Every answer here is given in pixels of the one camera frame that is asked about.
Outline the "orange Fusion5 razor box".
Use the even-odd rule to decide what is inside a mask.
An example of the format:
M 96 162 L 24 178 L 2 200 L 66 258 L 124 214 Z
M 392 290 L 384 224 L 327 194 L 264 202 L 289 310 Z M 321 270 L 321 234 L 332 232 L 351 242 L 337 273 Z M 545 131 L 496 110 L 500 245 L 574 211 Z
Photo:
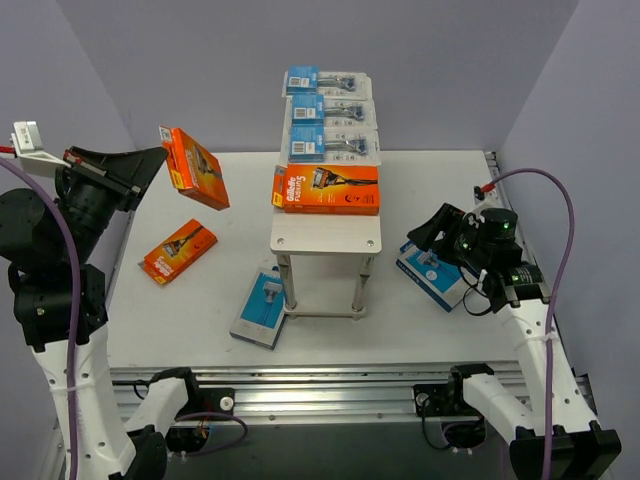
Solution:
M 285 213 L 376 216 L 380 209 L 376 166 L 277 166 L 272 205 Z
M 138 266 L 158 285 L 164 286 L 212 248 L 216 235 L 196 219 L 190 219 L 151 250 Z
M 229 208 L 219 160 L 180 128 L 160 126 L 159 133 L 173 187 L 214 210 Z

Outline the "clear blue-card razor blister pack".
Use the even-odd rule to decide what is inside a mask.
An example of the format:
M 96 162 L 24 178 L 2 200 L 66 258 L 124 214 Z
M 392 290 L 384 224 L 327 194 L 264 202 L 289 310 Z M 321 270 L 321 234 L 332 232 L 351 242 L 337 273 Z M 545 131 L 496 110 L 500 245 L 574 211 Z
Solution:
M 283 134 L 280 163 L 377 166 L 379 136 L 375 130 L 293 126 Z

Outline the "Gillette SkinGuard blister pack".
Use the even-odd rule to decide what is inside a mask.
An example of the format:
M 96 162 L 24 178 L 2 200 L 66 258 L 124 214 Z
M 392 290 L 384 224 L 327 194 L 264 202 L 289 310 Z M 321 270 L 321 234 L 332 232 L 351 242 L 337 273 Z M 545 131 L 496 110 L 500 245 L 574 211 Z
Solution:
M 286 100 L 284 128 L 323 126 L 325 129 L 378 128 L 372 100 L 327 98 L 320 94 L 296 94 Z

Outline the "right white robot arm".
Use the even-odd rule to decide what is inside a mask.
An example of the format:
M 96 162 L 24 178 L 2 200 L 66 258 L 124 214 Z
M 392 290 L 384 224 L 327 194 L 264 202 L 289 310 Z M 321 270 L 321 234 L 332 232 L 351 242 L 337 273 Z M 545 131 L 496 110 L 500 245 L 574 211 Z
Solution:
M 516 241 L 517 214 L 487 202 L 465 212 L 443 204 L 408 239 L 475 277 L 512 342 L 529 394 L 523 404 L 485 363 L 451 368 L 444 395 L 452 412 L 476 413 L 502 437 L 519 479 L 599 479 L 621 453 L 582 395 L 551 312 L 539 267 Z

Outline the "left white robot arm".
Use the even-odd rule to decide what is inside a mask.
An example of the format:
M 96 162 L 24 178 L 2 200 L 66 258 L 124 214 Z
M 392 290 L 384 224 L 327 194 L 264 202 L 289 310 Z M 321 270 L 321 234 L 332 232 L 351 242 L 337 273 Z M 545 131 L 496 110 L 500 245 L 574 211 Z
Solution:
M 26 178 L 1 197 L 14 316 L 54 400 L 70 479 L 162 478 L 172 424 L 201 409 L 193 372 L 176 367 L 156 373 L 134 416 L 122 420 L 108 364 L 105 276 L 89 263 L 112 216 L 137 209 L 166 158 L 161 147 L 73 147 L 55 170 L 54 195 Z

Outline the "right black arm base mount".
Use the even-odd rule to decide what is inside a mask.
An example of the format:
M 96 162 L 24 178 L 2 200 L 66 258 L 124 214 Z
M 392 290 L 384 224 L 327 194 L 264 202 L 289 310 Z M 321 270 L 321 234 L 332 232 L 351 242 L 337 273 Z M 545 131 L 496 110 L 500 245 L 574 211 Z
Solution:
M 412 394 L 415 414 L 420 418 L 479 416 L 477 410 L 450 393 L 446 383 L 414 384 Z

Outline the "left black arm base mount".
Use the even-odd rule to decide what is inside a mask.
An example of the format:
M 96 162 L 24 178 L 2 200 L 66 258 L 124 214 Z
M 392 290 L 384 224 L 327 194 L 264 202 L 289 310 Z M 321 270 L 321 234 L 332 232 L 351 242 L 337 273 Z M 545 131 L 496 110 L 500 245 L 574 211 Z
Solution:
M 236 391 L 231 387 L 203 388 L 198 401 L 189 401 L 178 417 L 187 416 L 194 421 L 222 421 L 232 416 L 235 409 Z

